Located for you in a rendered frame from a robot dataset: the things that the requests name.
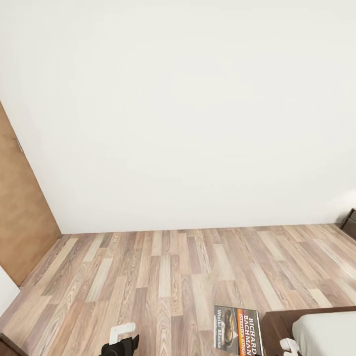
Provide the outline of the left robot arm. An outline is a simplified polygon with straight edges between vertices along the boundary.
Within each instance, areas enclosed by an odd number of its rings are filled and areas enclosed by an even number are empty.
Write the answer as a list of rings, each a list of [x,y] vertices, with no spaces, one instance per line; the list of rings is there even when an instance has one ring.
[[[122,339],[120,335],[132,333],[136,330],[134,322],[118,325],[111,328],[109,343],[102,347],[102,354],[98,356],[133,356],[138,348],[139,335]]]

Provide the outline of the hardback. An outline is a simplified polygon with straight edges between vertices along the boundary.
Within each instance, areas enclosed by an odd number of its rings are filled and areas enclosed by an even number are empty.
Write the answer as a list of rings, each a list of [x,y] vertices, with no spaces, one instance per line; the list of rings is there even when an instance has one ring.
[[[214,306],[214,347],[239,356],[266,356],[257,310]]]

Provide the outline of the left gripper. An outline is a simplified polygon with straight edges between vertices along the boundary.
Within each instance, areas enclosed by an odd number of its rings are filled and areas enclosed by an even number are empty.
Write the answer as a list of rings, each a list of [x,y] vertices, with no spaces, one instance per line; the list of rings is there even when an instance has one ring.
[[[116,356],[133,356],[134,351],[138,348],[139,335],[134,339],[132,337],[122,339],[116,344],[110,345],[109,343],[105,344],[102,347],[102,354],[107,351],[113,351]]]

